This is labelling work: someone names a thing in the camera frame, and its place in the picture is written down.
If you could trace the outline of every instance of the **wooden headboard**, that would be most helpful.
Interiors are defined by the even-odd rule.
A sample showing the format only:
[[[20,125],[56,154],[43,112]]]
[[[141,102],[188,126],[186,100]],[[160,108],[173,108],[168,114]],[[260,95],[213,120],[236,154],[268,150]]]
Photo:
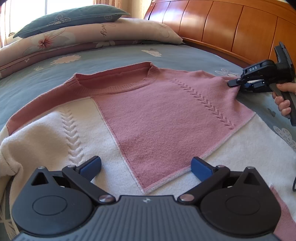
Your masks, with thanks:
[[[276,61],[282,41],[296,66],[296,11],[277,0],[152,0],[145,19],[170,26],[185,42],[248,64]]]

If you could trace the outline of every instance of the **cable knit pattern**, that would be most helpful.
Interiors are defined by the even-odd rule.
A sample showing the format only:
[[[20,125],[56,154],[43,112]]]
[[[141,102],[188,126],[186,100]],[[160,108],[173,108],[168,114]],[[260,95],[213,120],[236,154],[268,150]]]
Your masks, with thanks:
[[[61,112],[61,115],[63,119],[64,132],[67,138],[67,146],[69,148],[69,159],[74,164],[79,165],[85,161],[83,149],[73,114],[68,106],[65,106],[65,109],[65,112]]]
[[[224,117],[216,108],[213,106],[205,97],[201,94],[197,93],[193,88],[190,86],[182,83],[178,80],[170,80],[171,82],[179,85],[182,89],[186,90],[189,94],[193,95],[193,97],[197,98],[209,111],[211,111],[220,121],[224,123],[229,129],[234,128],[234,124],[232,124],[226,117]]]

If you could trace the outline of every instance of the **sweater seam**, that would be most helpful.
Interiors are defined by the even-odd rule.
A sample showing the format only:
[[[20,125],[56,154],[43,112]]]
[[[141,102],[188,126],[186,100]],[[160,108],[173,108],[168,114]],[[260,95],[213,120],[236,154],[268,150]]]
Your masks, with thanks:
[[[5,156],[3,155],[2,150],[0,150],[1,155],[3,156],[3,159],[5,160],[5,162],[7,163],[7,165],[9,166],[10,170],[12,170],[12,172],[16,175],[16,172],[13,170],[13,168],[11,167],[11,165],[8,163],[8,161],[6,160]]]
[[[106,126],[106,128],[107,128],[107,130],[108,130],[108,132],[109,132],[109,134],[111,135],[112,140],[114,141],[114,144],[115,144],[115,146],[116,146],[118,152],[120,153],[120,156],[121,156],[121,159],[122,159],[124,165],[126,166],[128,172],[130,173],[130,175],[132,176],[133,180],[135,181],[135,183],[136,183],[137,187],[139,188],[140,192],[143,193],[144,191],[142,191],[141,184],[138,182],[138,180],[136,179],[136,177],[134,176],[134,174],[133,174],[133,173],[131,172],[131,170],[130,170],[130,169],[133,169],[133,167],[132,167],[132,166],[131,166],[131,167],[128,166],[127,163],[125,162],[125,158],[124,158],[124,156],[123,156],[123,154],[122,154],[122,151],[123,151],[123,153],[124,153],[124,150],[122,149],[122,151],[121,151],[121,149],[120,149],[120,147],[119,147],[119,146],[120,146],[120,143],[117,143],[116,140],[114,139],[114,136],[116,137],[114,131],[112,130],[112,128],[111,128],[109,125],[107,125],[106,118],[105,118],[103,112],[100,111],[99,104],[98,104],[93,98],[91,98],[91,99],[92,99],[92,101],[94,102],[94,104],[95,104],[95,106],[96,106],[96,108],[97,108],[97,110],[98,110],[98,112],[99,112],[99,115],[101,116],[101,118],[102,118],[102,120],[103,120],[103,122],[104,122],[104,124],[105,124],[105,126]]]
[[[210,156],[212,153],[214,153],[218,148],[220,148],[226,141],[228,141],[235,133],[237,133],[242,127],[244,127],[246,124],[248,124],[257,114],[254,112],[253,115],[248,118],[246,121],[244,121],[241,125],[237,126],[234,131],[232,131],[228,136],[226,136],[225,138],[223,138],[219,143],[217,143],[214,147],[212,147],[211,149],[207,150],[202,156],[200,156],[200,158],[202,159],[206,159],[208,158],[208,156]],[[183,169],[176,171],[174,173],[172,173],[170,176],[164,177],[163,179],[149,185],[148,187],[146,187],[145,193],[151,193],[153,191],[155,191],[157,188],[167,184],[168,182],[175,180],[176,178],[180,177],[181,175],[189,172],[190,166],[184,167]]]

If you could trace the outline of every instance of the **curtain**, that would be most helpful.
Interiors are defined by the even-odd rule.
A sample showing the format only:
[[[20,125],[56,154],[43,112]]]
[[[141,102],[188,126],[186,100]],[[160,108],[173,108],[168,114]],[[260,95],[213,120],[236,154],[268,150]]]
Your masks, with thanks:
[[[121,8],[121,0],[93,0],[93,4],[106,4]]]
[[[10,12],[10,1],[5,2],[1,6],[0,13],[0,42],[1,47],[7,45],[7,37],[9,35],[9,21],[7,20],[7,15]]]
[[[145,17],[145,14],[151,4],[151,0],[130,0],[131,3],[131,10],[130,13],[132,14],[133,18],[141,18]]]
[[[2,41],[1,41],[1,26],[0,26],[0,49],[3,47]]]

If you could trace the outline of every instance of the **metal screw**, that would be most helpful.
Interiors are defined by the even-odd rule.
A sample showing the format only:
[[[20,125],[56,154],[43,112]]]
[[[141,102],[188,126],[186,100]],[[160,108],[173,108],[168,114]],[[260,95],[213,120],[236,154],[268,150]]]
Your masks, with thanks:
[[[183,202],[191,202],[194,200],[194,196],[192,194],[182,194],[179,198]]]
[[[99,201],[100,202],[114,202],[115,201],[115,197],[113,197],[112,195],[109,194],[105,194],[99,197]]]

